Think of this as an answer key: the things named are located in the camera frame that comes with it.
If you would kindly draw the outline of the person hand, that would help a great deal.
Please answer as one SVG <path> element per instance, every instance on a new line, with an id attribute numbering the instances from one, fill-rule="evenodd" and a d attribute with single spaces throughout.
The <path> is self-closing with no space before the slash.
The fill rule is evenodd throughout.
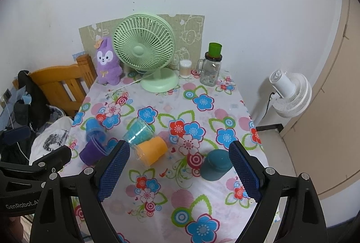
<path id="1" fill-rule="evenodd" d="M 24 228 L 20 217 L 9 217 L 8 229 L 10 232 L 10 237 L 14 240 L 14 242 L 22 243 Z"/>

